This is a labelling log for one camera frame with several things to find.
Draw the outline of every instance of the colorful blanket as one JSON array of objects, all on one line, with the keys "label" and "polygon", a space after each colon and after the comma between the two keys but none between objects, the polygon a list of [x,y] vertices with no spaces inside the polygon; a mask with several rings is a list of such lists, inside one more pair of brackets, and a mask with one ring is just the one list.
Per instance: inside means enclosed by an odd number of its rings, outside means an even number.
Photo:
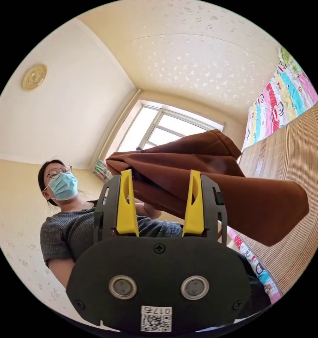
[{"label": "colorful blanket", "polygon": [[276,282],[271,277],[269,272],[265,269],[263,263],[254,255],[251,249],[243,242],[243,240],[233,231],[232,228],[227,227],[227,233],[232,239],[234,244],[240,250],[240,253],[244,255],[251,265],[254,273],[259,278],[260,282],[265,288],[265,292],[268,294],[271,303],[275,303],[282,296],[280,289]]},{"label": "colorful blanket", "polygon": [[107,168],[107,165],[104,161],[98,159],[96,162],[96,165],[93,169],[93,172],[101,178],[104,182],[107,182],[109,179],[113,177],[113,175],[110,173],[109,169]]},{"label": "colorful blanket", "polygon": [[264,90],[249,107],[243,150],[278,129],[318,102],[318,94],[307,75],[284,48],[279,48],[279,65]]}]

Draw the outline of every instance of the qr code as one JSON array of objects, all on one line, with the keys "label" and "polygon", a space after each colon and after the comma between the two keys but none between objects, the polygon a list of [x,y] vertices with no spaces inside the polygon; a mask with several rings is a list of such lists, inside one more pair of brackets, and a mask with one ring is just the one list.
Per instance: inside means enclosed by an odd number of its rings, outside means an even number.
[{"label": "qr code", "polygon": [[141,331],[171,332],[172,308],[144,306],[141,311]]}]

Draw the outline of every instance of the hand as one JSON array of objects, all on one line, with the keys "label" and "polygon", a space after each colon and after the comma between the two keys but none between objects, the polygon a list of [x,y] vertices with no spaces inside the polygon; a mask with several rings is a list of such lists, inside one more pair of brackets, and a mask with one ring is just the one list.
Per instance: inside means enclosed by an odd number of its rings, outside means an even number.
[{"label": "hand", "polygon": [[161,211],[156,210],[148,203],[135,203],[135,211],[138,216],[146,216],[151,219],[157,219],[161,216]]}]

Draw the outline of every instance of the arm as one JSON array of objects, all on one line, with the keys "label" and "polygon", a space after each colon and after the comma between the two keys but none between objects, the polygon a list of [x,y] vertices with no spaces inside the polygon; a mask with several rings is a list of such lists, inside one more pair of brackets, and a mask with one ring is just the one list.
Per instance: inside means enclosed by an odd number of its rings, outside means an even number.
[{"label": "arm", "polygon": [[66,289],[68,280],[70,278],[74,260],[73,259],[50,259],[48,261],[49,269],[54,276],[59,280],[62,286]]},{"label": "arm", "polygon": [[146,216],[151,219],[157,219],[161,216],[161,211],[156,210],[147,203],[135,203],[135,211],[138,216]]},{"label": "arm", "polygon": [[66,288],[74,260],[61,228],[52,218],[48,218],[41,227],[40,246],[46,266]]}]

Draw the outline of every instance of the surgical mask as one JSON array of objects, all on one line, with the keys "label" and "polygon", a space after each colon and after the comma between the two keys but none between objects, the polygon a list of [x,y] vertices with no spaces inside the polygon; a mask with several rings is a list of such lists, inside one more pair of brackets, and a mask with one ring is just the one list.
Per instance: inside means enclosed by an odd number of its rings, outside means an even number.
[{"label": "surgical mask", "polygon": [[59,178],[50,180],[48,187],[54,193],[56,201],[67,201],[78,194],[78,180],[72,173],[60,173]]}]

